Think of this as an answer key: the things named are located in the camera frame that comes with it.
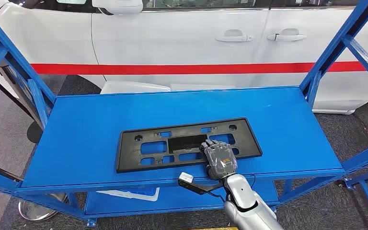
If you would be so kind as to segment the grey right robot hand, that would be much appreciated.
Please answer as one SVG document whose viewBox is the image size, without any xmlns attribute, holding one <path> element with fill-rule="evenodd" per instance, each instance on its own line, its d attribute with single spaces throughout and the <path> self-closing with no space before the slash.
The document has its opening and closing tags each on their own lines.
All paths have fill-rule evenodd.
<svg viewBox="0 0 368 230">
<path fill-rule="evenodd" d="M 207 158 L 207 174 L 212 180 L 220 180 L 236 173 L 237 161 L 231 146 L 226 142 L 206 139 L 200 150 Z"/>
</svg>

